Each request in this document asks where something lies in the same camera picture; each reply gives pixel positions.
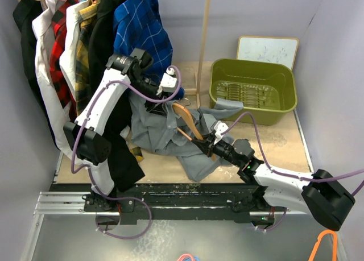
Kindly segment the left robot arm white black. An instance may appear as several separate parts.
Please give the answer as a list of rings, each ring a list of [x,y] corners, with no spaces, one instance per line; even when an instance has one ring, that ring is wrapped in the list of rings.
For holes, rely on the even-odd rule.
[[[165,69],[159,83],[145,75],[153,63],[151,55],[136,48],[130,56],[112,54],[102,80],[86,108],[74,122],[66,122],[64,133],[72,150],[71,172],[86,168],[91,174],[92,191],[99,194],[97,205],[111,211],[117,205],[117,197],[111,192],[111,178],[107,159],[111,154],[111,142],[104,137],[106,124],[123,93],[130,89],[152,103],[170,101],[180,87],[180,73],[176,67]]]

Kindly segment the wooden clothes hanger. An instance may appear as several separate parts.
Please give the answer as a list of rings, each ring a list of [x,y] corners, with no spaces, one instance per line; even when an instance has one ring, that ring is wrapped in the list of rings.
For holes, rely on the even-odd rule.
[[[181,133],[183,136],[185,136],[190,142],[192,142],[192,139],[202,139],[202,135],[198,131],[190,111],[185,106],[183,106],[177,102],[174,102],[172,104],[172,108],[173,108],[174,112],[183,119],[183,121],[185,122],[185,124],[188,126],[188,128],[191,130],[192,134],[195,137],[192,138],[179,127],[177,127],[178,132]],[[213,161],[216,161],[216,156],[213,155],[211,157],[211,159]]]

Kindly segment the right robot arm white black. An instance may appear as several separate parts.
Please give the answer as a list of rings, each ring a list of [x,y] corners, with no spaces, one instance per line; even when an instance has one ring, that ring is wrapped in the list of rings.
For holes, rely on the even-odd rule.
[[[355,199],[339,181],[327,171],[298,173],[268,166],[255,157],[255,151],[247,139],[237,139],[230,144],[218,140],[214,133],[202,139],[192,139],[203,154],[217,155],[238,167],[238,176],[246,184],[259,187],[253,196],[258,210],[278,206],[310,214],[320,225],[339,231]]]

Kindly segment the grey shirt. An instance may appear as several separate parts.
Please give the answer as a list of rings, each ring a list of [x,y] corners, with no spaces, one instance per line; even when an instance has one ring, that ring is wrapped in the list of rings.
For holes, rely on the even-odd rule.
[[[189,136],[192,135],[182,118],[172,109],[172,101],[162,104],[166,116],[148,112],[144,105],[146,100],[136,94],[131,94],[129,101],[132,111],[131,141],[152,153],[177,157],[190,180],[201,181],[217,167],[231,164],[221,157],[213,161],[178,132],[177,129],[181,128]],[[198,131],[206,135],[212,132],[213,125],[218,120],[231,117],[242,109],[243,103],[240,101],[218,98],[214,108],[200,107],[191,110],[191,115]]]

